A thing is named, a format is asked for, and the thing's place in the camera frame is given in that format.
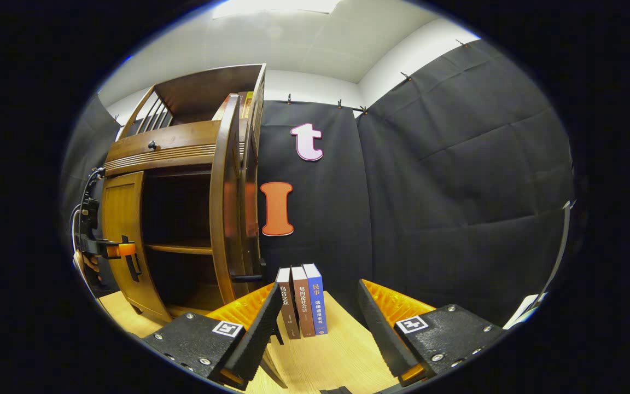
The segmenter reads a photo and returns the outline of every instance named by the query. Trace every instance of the wooden cabinet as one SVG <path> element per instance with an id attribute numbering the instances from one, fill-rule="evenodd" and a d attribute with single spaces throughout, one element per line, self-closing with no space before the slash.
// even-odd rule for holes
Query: wooden cabinet
<path id="1" fill-rule="evenodd" d="M 265 65 L 245 65 L 158 83 L 108 151 L 103 234 L 136 243 L 137 279 L 125 260 L 110 261 L 137 312 L 165 321 L 186 311 L 205 314 L 260 285 L 233 277 L 260 273 L 256 176 L 264 73 Z M 242 91 L 254 92 L 248 106 L 237 95 Z M 228 95 L 223 118 L 211 120 Z"/>

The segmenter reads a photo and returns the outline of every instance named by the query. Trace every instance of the ceiling light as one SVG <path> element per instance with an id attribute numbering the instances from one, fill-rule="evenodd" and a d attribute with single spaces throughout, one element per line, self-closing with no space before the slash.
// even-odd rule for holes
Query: ceiling light
<path id="1" fill-rule="evenodd" d="M 331 13 L 340 0 L 227 0 L 213 9 L 213 19 L 263 10 L 302 10 Z"/>

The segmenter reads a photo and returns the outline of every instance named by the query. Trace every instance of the blue book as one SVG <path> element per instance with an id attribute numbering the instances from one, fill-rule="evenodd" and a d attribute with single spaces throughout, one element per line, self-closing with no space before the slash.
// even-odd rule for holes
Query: blue book
<path id="1" fill-rule="evenodd" d="M 303 264 L 305 275 L 308 277 L 310 289 L 310 309 L 313 313 L 315 334 L 327 334 L 327 317 L 325 317 L 325 290 L 322 287 L 322 275 L 315 264 Z"/>

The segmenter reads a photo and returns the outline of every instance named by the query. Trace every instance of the black curtain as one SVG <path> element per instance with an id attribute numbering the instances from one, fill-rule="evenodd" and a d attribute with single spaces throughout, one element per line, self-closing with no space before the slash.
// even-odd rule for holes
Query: black curtain
<path id="1" fill-rule="evenodd" d="M 120 125 L 108 114 L 98 96 L 88 102 L 79 114 L 77 124 L 68 141 L 65 159 L 62 162 L 60 174 L 60 202 L 58 215 L 58 235 L 65 250 L 69 251 L 69 259 L 59 264 L 72 263 L 72 235 L 70 234 L 70 214 L 80 203 L 84 185 L 93 167 L 102 167 L 108 154 L 108 148 L 115 141 Z M 92 186 L 93 199 L 101 202 L 103 180 Z M 98 229 L 93 231 L 94 237 L 103 237 L 101 229 L 101 208 L 98 212 Z M 100 277 L 105 287 L 92 287 L 96 297 L 117 292 L 118 285 L 113 279 L 108 261 L 98 258 Z"/>
<path id="2" fill-rule="evenodd" d="M 259 192 L 260 248 L 267 278 L 278 268 L 314 263 L 325 290 L 364 323 L 355 290 L 371 279 L 371 227 L 361 144 L 351 109 L 316 103 L 265 101 L 259 142 L 258 184 L 287 182 L 288 221 L 293 233 L 265 236 L 266 200 Z M 317 161 L 300 159 L 290 130 L 312 123 L 322 132 Z"/>
<path id="3" fill-rule="evenodd" d="M 504 325 L 555 263 L 573 197 L 567 133 L 482 40 L 410 77 L 357 119 L 373 280 Z"/>

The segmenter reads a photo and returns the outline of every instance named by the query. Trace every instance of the ceiling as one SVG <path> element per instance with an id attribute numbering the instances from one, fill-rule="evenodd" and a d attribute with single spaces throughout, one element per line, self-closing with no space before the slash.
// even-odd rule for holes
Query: ceiling
<path id="1" fill-rule="evenodd" d="M 329 15 L 262 11 L 213 20 L 212 10 L 200 10 L 130 57 L 98 97 L 111 105 L 153 83 L 250 63 L 358 83 L 392 47 L 436 18 L 401 0 L 341 0 Z"/>

